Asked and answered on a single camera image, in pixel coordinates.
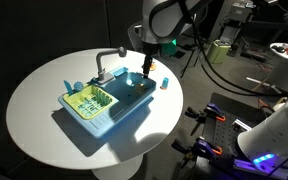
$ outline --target white table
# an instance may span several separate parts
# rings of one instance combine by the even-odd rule
[[[94,49],[57,58],[35,70],[13,93],[6,114],[14,142],[30,157],[52,166],[92,169],[100,179],[128,179],[135,174],[142,155],[157,146],[173,130],[181,115],[183,92],[174,74],[154,60],[156,70],[149,78],[157,83],[153,100],[144,104],[107,136],[96,140],[84,130],[57,98],[66,93],[63,80],[74,84],[97,77],[96,55],[107,49]],[[142,72],[144,55],[128,51],[102,57],[106,71],[126,66]],[[159,86],[169,78],[168,88]]]
[[[288,55],[287,53],[278,53],[276,50],[272,49],[273,46],[283,46],[288,47],[287,43],[273,43],[270,45],[271,50],[277,54],[279,57],[283,58],[281,62],[274,67],[271,72],[268,81],[275,84],[277,87],[288,91]]]

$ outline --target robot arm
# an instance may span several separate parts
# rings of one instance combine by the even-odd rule
[[[146,55],[143,65],[144,78],[148,77],[152,55],[157,54],[159,43],[171,42],[190,27],[182,13],[180,1],[186,5],[189,16],[192,17],[212,0],[144,0],[143,2],[141,39],[143,53]]]

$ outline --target blue toy sink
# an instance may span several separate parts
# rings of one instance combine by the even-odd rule
[[[140,73],[128,72],[128,69],[125,67],[117,68],[110,71],[110,73],[114,75],[114,79],[111,81],[100,85],[97,83],[96,78],[93,78],[84,86],[84,88],[89,86],[98,87],[110,99],[110,103],[106,104],[107,107],[102,108],[98,113],[94,113],[91,119],[85,119],[80,112],[76,111],[78,108],[72,108],[66,100],[67,93],[58,98],[58,101],[74,119],[95,138],[101,138],[116,124],[125,119],[128,114],[149,100],[156,89],[156,82],[154,80],[149,78],[144,79]]]

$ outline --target faucet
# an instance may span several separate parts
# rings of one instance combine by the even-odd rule
[[[106,82],[112,80],[114,76],[111,73],[106,73],[105,69],[102,68],[101,57],[105,55],[118,53],[120,57],[126,56],[126,49],[124,47],[119,47],[113,50],[107,50],[99,52],[96,56],[97,68],[98,68],[98,83],[105,84]]]

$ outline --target toy sink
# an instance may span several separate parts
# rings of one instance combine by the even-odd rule
[[[110,73],[114,78],[98,84],[96,78],[81,91],[61,95],[58,101],[95,138],[101,138],[115,125],[151,98],[156,82],[125,67]]]

